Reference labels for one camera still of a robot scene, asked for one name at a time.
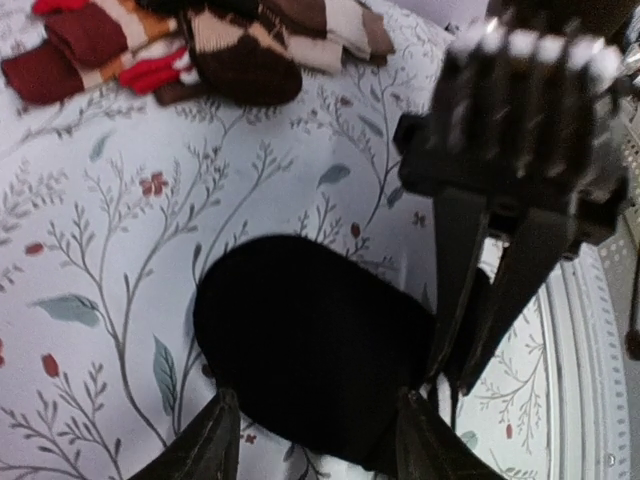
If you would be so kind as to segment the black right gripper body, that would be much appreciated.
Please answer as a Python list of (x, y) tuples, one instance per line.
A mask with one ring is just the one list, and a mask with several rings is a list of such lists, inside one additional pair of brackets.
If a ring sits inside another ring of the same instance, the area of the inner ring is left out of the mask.
[(619, 48), (577, 19), (559, 30), (512, 13), (447, 48), (429, 111), (402, 115), (400, 178), (432, 199), (443, 258), (487, 237), (576, 256), (616, 229), (628, 194)]

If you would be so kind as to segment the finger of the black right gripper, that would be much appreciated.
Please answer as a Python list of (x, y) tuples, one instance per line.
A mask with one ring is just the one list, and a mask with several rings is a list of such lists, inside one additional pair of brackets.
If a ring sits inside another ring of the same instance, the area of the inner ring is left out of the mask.
[(575, 216), (539, 209), (529, 210), (519, 221), (483, 305), (458, 384), (462, 394), (475, 387), (507, 331), (568, 252), (578, 231)]
[(437, 305), (429, 380), (439, 375), (451, 355), (488, 228), (487, 201), (482, 195), (447, 188), (434, 198), (433, 206)]

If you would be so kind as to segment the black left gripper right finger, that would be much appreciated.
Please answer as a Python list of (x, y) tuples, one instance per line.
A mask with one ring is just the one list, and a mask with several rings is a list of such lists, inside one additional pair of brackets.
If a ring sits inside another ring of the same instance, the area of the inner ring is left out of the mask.
[(499, 480), (418, 392), (402, 389), (396, 424), (398, 479)]

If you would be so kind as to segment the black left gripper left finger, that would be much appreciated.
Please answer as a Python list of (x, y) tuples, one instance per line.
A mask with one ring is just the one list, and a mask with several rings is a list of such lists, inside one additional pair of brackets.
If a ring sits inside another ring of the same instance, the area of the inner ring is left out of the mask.
[(174, 441), (131, 480), (234, 480), (240, 426), (236, 393), (221, 388)]

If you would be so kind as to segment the black sock with white stripes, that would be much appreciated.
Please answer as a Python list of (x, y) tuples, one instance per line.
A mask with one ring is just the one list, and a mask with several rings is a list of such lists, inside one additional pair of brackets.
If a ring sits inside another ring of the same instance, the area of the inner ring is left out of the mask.
[(436, 326), (418, 300), (315, 241), (271, 235), (212, 264), (193, 325), (217, 385), (236, 393), (243, 414), (398, 479), (398, 397), (420, 394)]

